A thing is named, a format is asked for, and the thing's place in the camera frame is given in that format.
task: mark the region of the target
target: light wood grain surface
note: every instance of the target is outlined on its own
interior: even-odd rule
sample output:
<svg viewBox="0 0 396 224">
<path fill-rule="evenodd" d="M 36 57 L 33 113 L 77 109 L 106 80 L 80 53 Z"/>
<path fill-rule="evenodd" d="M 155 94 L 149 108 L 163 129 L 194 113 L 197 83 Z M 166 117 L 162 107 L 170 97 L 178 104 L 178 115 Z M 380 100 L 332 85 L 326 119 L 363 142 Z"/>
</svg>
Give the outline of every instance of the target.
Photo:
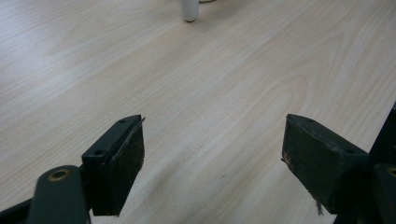
<svg viewBox="0 0 396 224">
<path fill-rule="evenodd" d="M 280 161 L 288 113 L 369 150 L 396 99 L 396 1 L 0 1 L 0 209 L 146 117 L 119 218 L 332 223 Z"/>
</svg>

